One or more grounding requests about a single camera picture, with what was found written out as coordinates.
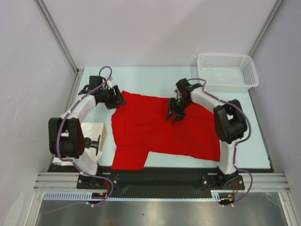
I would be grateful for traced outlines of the red t shirt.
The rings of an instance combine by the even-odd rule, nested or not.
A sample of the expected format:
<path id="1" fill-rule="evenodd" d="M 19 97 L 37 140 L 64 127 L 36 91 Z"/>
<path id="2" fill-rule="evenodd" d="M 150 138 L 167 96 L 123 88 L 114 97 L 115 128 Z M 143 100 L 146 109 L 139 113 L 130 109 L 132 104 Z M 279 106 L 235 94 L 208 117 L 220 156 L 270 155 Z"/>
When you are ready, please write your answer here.
<path id="1" fill-rule="evenodd" d="M 220 141 L 214 130 L 214 115 L 191 104 L 186 117 L 166 120 L 169 99 L 122 92 L 127 104 L 111 118 L 117 146 L 111 169 L 142 170 L 150 152 L 184 155 L 220 161 Z"/>

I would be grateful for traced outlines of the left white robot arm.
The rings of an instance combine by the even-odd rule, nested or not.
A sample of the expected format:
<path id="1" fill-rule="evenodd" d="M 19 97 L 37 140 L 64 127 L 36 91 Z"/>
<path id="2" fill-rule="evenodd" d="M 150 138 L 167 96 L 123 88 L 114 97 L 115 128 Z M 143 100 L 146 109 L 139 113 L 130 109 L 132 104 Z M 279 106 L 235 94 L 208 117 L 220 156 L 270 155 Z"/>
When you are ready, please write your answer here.
<path id="1" fill-rule="evenodd" d="M 97 149 L 100 138 L 93 141 L 84 137 L 81 124 L 99 103 L 107 109 L 116 109 L 127 102 L 118 85 L 109 78 L 90 76 L 89 83 L 78 93 L 77 101 L 60 117 L 48 121 L 49 150 L 62 162 L 72 163 L 80 173 L 88 175 L 87 182 L 93 188 L 103 185 L 104 177 L 97 172 L 98 164 L 86 149 Z"/>

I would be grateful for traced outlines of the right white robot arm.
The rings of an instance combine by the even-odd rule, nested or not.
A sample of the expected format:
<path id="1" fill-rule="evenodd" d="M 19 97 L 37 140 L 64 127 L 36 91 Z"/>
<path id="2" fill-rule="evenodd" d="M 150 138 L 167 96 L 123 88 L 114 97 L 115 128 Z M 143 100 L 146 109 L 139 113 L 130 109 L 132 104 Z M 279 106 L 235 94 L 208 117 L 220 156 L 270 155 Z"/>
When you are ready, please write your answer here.
<path id="1" fill-rule="evenodd" d="M 236 167 L 237 145 L 246 141 L 244 133 L 251 130 L 250 122 L 238 100 L 224 101 L 206 91 L 206 80 L 198 78 L 203 84 L 190 84 L 191 79 L 181 79 L 176 83 L 177 97 L 169 99 L 166 120 L 173 117 L 173 123 L 183 120 L 186 108 L 194 103 L 209 110 L 214 115 L 214 129 L 220 141 L 221 158 L 218 165 L 217 184 L 228 189 L 238 177 Z"/>

